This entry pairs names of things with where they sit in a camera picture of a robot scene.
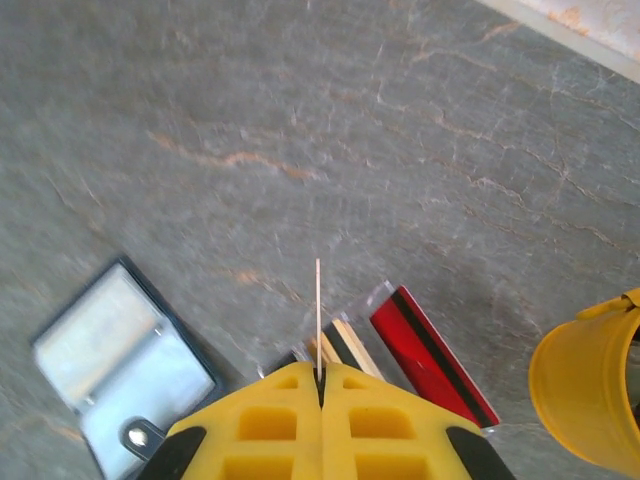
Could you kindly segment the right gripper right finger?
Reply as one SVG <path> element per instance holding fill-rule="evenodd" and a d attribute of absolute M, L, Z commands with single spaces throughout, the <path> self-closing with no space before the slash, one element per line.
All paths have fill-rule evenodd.
<path fill-rule="evenodd" d="M 515 480 L 470 420 L 343 364 L 326 366 L 323 480 Z"/>

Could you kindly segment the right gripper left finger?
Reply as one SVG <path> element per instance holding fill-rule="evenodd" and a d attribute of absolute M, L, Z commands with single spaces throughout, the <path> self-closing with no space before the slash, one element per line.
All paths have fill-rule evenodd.
<path fill-rule="evenodd" d="M 312 365 L 292 363 L 176 422 L 149 480 L 322 480 Z"/>

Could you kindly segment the aluminium table edge rail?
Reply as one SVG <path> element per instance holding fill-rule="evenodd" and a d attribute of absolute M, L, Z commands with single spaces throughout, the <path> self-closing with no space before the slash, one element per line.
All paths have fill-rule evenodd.
<path fill-rule="evenodd" d="M 477 0 L 640 85 L 640 0 Z"/>

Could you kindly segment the yellow pen bucket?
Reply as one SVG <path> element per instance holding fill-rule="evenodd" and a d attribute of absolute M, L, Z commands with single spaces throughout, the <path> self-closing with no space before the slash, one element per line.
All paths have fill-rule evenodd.
<path fill-rule="evenodd" d="M 640 288 L 587 308 L 549 332 L 528 373 L 536 413 L 577 457 L 640 480 L 640 384 L 629 352 L 640 340 Z"/>

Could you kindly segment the blue card holder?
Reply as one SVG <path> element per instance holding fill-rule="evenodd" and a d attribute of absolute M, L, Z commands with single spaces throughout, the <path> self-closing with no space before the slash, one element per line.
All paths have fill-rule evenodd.
<path fill-rule="evenodd" d="M 178 420 L 225 394 L 206 345 L 126 256 L 31 339 L 103 480 L 135 480 Z"/>

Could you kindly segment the red box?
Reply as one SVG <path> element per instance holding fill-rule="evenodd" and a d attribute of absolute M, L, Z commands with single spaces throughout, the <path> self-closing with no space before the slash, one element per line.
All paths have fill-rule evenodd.
<path fill-rule="evenodd" d="M 417 395 L 476 424 L 500 418 L 409 290 L 400 286 L 369 317 Z"/>

